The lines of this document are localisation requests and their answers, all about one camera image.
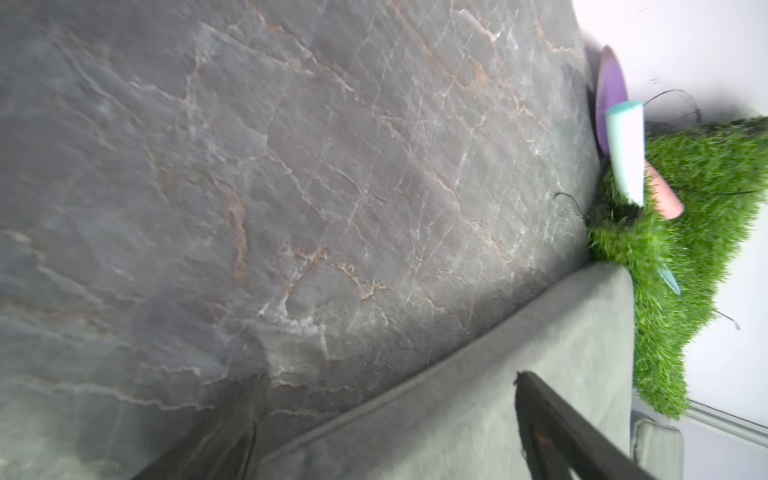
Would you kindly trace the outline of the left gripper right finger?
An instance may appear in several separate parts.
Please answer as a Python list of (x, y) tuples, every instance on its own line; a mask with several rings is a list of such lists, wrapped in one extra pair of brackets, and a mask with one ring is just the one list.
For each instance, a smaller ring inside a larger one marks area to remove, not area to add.
[(544, 380), (518, 374), (515, 409), (534, 479), (649, 479)]

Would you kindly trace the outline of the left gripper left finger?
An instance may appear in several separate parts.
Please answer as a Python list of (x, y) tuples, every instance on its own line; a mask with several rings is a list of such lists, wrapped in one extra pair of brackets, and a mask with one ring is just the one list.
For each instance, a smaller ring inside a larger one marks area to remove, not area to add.
[(229, 388), (221, 404), (136, 479), (253, 479), (269, 413), (270, 379), (253, 375)]

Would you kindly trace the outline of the grey laptop bag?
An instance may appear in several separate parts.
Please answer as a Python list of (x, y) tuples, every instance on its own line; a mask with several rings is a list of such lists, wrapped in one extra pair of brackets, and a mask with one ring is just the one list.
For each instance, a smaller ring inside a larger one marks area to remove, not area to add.
[(398, 387), (289, 442), (262, 479), (526, 479), (515, 380), (537, 374), (630, 449), (634, 291), (595, 263)]
[(682, 432), (636, 410), (631, 412), (631, 456), (655, 479), (684, 479), (685, 443)]

